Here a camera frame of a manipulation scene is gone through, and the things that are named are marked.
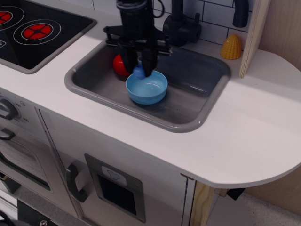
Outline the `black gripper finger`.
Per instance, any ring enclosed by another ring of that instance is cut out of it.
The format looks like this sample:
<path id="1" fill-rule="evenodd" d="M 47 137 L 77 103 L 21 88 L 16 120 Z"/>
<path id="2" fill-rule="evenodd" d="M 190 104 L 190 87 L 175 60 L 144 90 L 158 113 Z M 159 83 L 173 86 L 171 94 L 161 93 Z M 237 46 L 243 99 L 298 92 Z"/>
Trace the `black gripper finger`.
<path id="1" fill-rule="evenodd" d="M 152 71 L 156 68 L 158 62 L 157 50 L 143 50 L 142 51 L 142 65 L 145 77 L 149 77 Z"/>
<path id="2" fill-rule="evenodd" d="M 119 53 L 125 69 L 129 73 L 133 73 L 134 68 L 138 65 L 137 52 L 131 47 L 119 46 Z"/>

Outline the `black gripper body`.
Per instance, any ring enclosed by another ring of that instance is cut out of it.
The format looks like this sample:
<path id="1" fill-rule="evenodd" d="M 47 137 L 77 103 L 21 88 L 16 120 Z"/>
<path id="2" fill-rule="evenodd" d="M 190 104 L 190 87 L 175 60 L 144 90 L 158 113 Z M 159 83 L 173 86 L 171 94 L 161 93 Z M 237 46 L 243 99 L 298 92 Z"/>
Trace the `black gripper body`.
<path id="1" fill-rule="evenodd" d="M 169 36 L 154 26 L 153 16 L 122 16 L 122 25 L 106 26 L 107 44 L 135 51 L 152 49 L 158 55 L 171 56 Z"/>

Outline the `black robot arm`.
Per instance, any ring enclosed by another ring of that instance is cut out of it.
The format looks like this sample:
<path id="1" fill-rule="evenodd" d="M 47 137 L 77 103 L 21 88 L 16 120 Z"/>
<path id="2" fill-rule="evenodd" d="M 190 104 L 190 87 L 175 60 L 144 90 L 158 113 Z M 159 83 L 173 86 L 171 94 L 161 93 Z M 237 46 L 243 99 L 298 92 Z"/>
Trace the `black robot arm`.
<path id="1" fill-rule="evenodd" d="M 151 0 L 118 0 L 122 25 L 107 26 L 106 44 L 117 47 L 124 66 L 129 73 L 138 65 L 141 56 L 146 77 L 156 68 L 158 55 L 170 56 L 169 35 L 154 26 L 153 4 Z"/>

